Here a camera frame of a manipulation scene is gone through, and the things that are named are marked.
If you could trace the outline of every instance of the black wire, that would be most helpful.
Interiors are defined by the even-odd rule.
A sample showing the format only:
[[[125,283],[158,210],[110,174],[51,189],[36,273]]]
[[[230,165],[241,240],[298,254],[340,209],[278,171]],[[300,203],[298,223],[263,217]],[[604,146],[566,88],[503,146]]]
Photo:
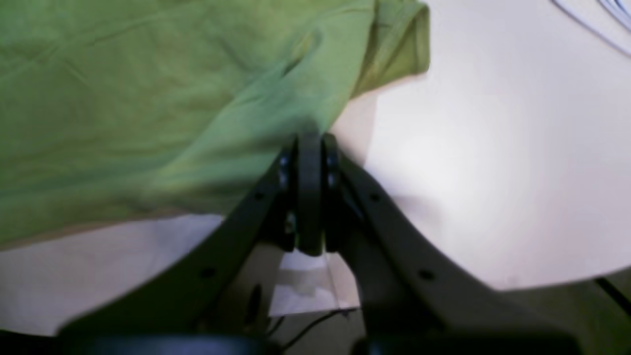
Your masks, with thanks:
[[[278,330],[280,325],[283,324],[284,320],[285,320],[285,316],[280,317],[278,319],[278,321],[276,321],[276,324],[274,324],[272,329],[270,329],[269,332],[267,332],[267,334],[265,334],[265,336],[269,338],[270,336],[274,335],[274,333],[276,333],[276,331]]]
[[[337,315],[337,314],[340,314],[340,313],[347,313],[349,311],[353,311],[353,310],[334,310],[334,311],[330,311],[326,315],[314,320],[309,325],[307,325],[300,333],[298,333],[298,335],[296,335],[292,340],[289,340],[289,342],[287,342],[287,344],[283,345],[283,347],[281,349],[283,351],[286,351],[291,346],[296,344],[298,342],[298,340],[300,340],[307,332],[309,332],[309,330],[311,330],[311,328],[313,328],[316,325],[324,322],[325,320],[331,318],[334,315]]]
[[[611,297],[616,304],[628,315],[631,316],[631,301],[629,301],[625,295],[620,292],[609,280],[604,277],[598,277],[594,279],[600,288]]]

